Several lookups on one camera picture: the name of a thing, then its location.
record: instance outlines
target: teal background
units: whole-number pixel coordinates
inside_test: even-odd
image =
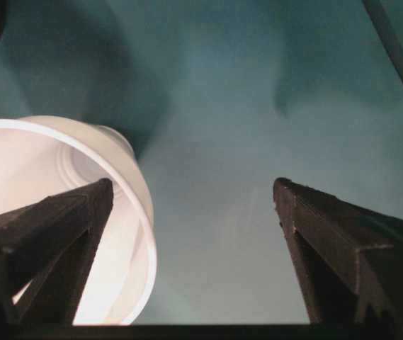
[[[403,86],[360,1],[10,1],[0,118],[27,115],[135,148],[159,252],[140,324],[307,321],[279,176],[403,218]]]

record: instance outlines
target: white cup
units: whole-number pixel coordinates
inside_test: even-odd
[[[0,119],[0,214],[103,177],[113,181],[113,209],[74,324],[130,324],[148,301],[157,270],[151,195],[132,147],[109,127]]]

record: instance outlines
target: cup rim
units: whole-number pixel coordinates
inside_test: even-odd
[[[72,120],[69,118],[63,118],[58,116],[32,116],[33,118],[38,117],[46,117],[55,120],[70,120],[72,123],[83,124],[95,130],[97,133],[102,133],[95,126],[90,126],[89,124],[80,122],[78,120]],[[41,135],[45,135],[60,142],[69,145],[80,152],[83,152],[86,156],[90,157],[94,160],[99,166],[105,169],[109,175],[116,181],[116,183],[121,187],[124,191],[125,195],[129,198],[130,202],[134,206],[137,211],[138,217],[141,221],[144,239],[146,241],[147,247],[147,255],[148,255],[148,268],[147,268],[147,279],[145,286],[143,288],[142,294],[138,301],[135,303],[133,309],[128,313],[125,319],[122,320],[121,324],[130,324],[132,323],[138,315],[143,310],[144,306],[146,305],[152,289],[154,287],[156,274],[157,274],[157,247],[153,233],[153,224],[145,211],[144,205],[138,198],[137,194],[132,190],[132,187],[127,182],[127,180],[120,174],[118,170],[116,170],[110,162],[102,157],[98,152],[90,148],[85,143],[81,142],[80,140],[71,137],[67,133],[61,132],[56,130],[52,127],[45,126],[45,124],[39,124],[30,122],[27,120],[19,120],[19,119],[0,119],[0,129],[8,129],[8,130],[22,130],[28,132],[34,132]]]

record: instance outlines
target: white plastic cup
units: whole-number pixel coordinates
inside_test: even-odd
[[[113,210],[74,324],[130,324],[148,301],[157,270],[151,195],[132,147],[109,127],[0,119],[0,214],[103,177],[113,181]]]

